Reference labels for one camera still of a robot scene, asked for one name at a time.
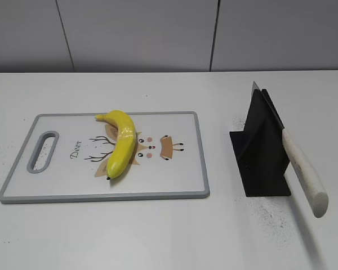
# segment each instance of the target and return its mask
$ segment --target white knife handle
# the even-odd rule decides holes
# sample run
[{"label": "white knife handle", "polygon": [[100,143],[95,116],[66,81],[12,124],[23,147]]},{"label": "white knife handle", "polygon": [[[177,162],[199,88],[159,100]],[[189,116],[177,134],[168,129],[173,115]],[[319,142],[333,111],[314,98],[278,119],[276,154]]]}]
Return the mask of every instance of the white knife handle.
[{"label": "white knife handle", "polygon": [[317,172],[286,128],[282,131],[282,141],[314,216],[322,217],[328,208],[328,195]]}]

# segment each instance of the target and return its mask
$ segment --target black knife holder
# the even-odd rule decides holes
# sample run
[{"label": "black knife holder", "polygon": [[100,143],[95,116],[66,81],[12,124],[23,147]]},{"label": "black knife holder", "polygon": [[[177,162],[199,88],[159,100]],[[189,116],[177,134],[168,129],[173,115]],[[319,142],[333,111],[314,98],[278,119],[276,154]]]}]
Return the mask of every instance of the black knife holder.
[{"label": "black knife holder", "polygon": [[253,91],[244,130],[230,132],[230,138],[247,197],[291,195],[282,128],[260,90]]}]

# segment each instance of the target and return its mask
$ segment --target white cutting board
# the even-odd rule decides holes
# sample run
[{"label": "white cutting board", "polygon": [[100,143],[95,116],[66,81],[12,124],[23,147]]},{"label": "white cutting board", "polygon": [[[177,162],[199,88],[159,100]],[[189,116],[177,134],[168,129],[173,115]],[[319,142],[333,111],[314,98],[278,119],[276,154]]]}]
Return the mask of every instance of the white cutting board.
[{"label": "white cutting board", "polygon": [[[110,181],[105,174],[110,154],[102,157],[115,148],[108,143],[116,143],[115,128],[96,121],[94,115],[38,115],[2,187],[1,202],[179,199],[209,195],[196,113],[130,114],[138,132],[137,151],[124,176]],[[44,171],[31,173],[27,168],[30,157],[40,136],[48,131],[59,134],[50,163]],[[40,159],[46,160],[46,156],[40,155]]]}]

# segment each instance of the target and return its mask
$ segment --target deer illustration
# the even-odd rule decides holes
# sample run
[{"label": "deer illustration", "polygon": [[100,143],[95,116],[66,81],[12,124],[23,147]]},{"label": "deer illustration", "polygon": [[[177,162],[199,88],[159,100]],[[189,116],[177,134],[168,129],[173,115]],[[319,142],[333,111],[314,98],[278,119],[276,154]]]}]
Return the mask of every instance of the deer illustration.
[{"label": "deer illustration", "polygon": [[[98,142],[101,141],[102,144],[110,144],[112,146],[115,147],[116,141],[117,141],[117,137],[118,137],[118,129],[111,125],[111,124],[106,124],[105,125],[105,133],[107,135],[106,136],[97,136],[96,138],[90,139],[92,142]],[[148,143],[152,143],[153,139],[151,137],[147,137],[146,141]],[[130,160],[130,164],[132,165],[140,165],[139,162],[137,161],[137,157],[142,158],[144,156],[143,151],[148,149],[148,150],[154,150],[155,146],[154,145],[149,145],[146,146],[143,143],[145,142],[145,140],[143,138],[138,138],[137,140],[137,144],[135,146],[134,149],[134,154]],[[173,145],[172,143],[172,138],[171,136],[165,135],[160,139],[161,142],[161,153],[160,153],[160,157],[162,157],[165,160],[169,160],[172,159],[173,156],[173,151],[183,151],[184,149],[174,149],[174,146],[176,145],[184,145],[183,143],[176,143]],[[110,154],[112,154],[114,152],[114,150],[111,150],[109,152],[102,152],[100,153],[102,156],[89,156],[87,158],[85,158],[85,160],[90,160],[91,162],[101,162],[101,164],[99,165],[96,173],[95,173],[95,177],[101,177],[101,176],[105,176],[106,175],[106,164],[108,162],[108,156]],[[146,154],[146,157],[148,159],[153,157],[153,154],[151,152],[148,152]]]}]

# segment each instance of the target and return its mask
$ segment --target yellow banana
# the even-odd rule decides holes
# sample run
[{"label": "yellow banana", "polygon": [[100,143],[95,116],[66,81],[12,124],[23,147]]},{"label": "yellow banana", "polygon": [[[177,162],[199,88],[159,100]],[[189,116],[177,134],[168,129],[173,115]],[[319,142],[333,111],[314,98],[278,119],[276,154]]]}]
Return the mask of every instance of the yellow banana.
[{"label": "yellow banana", "polygon": [[96,115],[95,118],[118,128],[117,144],[106,165],[106,174],[109,180],[121,175],[129,164],[136,144],[135,126],[129,115],[118,110],[104,115]]}]

